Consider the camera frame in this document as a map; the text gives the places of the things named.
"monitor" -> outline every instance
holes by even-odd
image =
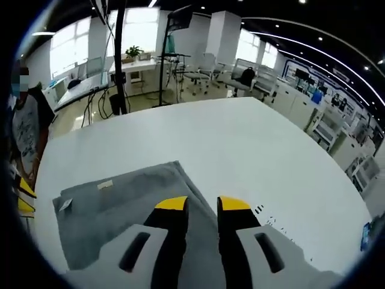
[[[170,26],[168,32],[186,29],[190,26],[193,17],[193,6],[189,5],[184,8],[175,10],[168,15]]]
[[[309,74],[301,69],[298,69],[295,71],[295,76],[298,77],[299,79],[303,80],[308,80],[309,79]]]

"white tabletop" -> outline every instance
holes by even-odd
[[[91,76],[80,82],[77,86],[68,89],[62,98],[56,104],[55,112],[70,105],[71,103],[80,100],[91,93],[98,92],[108,86],[108,75],[106,72]]]
[[[253,98],[152,108],[70,132],[47,144],[36,183],[40,250],[67,270],[52,200],[66,188],[179,160],[209,205],[219,195],[285,228],[319,270],[345,273],[360,256],[365,203],[334,160],[294,124]]]
[[[151,58],[150,60],[137,60],[131,63],[122,63],[122,71],[124,72],[138,72],[144,70],[155,69],[157,63],[156,60]],[[109,73],[115,73],[115,61],[112,63]]]

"gray towel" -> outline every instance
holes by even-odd
[[[113,186],[98,190],[97,185],[110,179]],[[157,203],[178,196],[189,199],[187,247],[178,287],[225,288],[217,217],[178,161],[78,185],[53,200],[70,270],[89,266],[104,244],[132,224],[143,224]],[[71,198],[71,205],[59,211]]]

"window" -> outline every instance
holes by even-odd
[[[53,36],[49,53],[51,78],[87,61],[90,23],[91,18],[85,18],[59,30]]]
[[[277,55],[278,49],[270,43],[266,42],[265,52],[263,53],[262,58],[262,65],[266,65],[267,67],[274,69],[274,66],[276,65]]]
[[[259,37],[241,29],[239,35],[238,48],[236,50],[235,58],[256,62],[259,48]]]
[[[115,34],[117,11],[109,15],[108,23]],[[123,19],[122,54],[131,46],[139,46],[145,52],[153,52],[156,49],[156,36],[158,35],[158,8],[133,8],[127,9]],[[107,56],[114,55],[114,39],[109,39]]]

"ceiling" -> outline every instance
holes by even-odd
[[[109,0],[110,9],[116,9],[119,1],[121,0]],[[127,2],[127,7],[137,7],[147,6],[151,1],[127,0]],[[326,52],[358,73],[385,101],[385,77],[383,76],[385,75],[385,33],[383,30],[381,31],[385,1],[307,0],[306,4],[300,4],[298,0],[158,0],[156,6],[163,10],[175,10],[191,3],[195,3],[196,12],[211,14],[227,10],[245,18],[243,27],[249,31],[294,39]],[[89,0],[59,1],[46,24],[47,31],[58,31],[68,24],[89,15],[96,17]],[[365,57],[327,34],[297,24],[282,22],[281,20],[247,19],[248,17],[290,20],[330,33],[362,52],[376,64],[382,74]],[[279,49],[299,55],[331,72],[332,68],[342,72],[353,82],[353,84],[350,83],[350,86],[370,104],[369,107],[367,105],[365,107],[376,119],[380,119],[381,126],[383,129],[385,128],[385,106],[362,80],[343,65],[320,52],[297,43],[270,36],[261,36],[261,38],[274,45],[278,44]],[[38,37],[27,54],[32,53],[47,40],[47,37]],[[381,59],[384,59],[384,63],[378,65],[377,63]],[[349,88],[347,91],[352,96],[356,96]]]

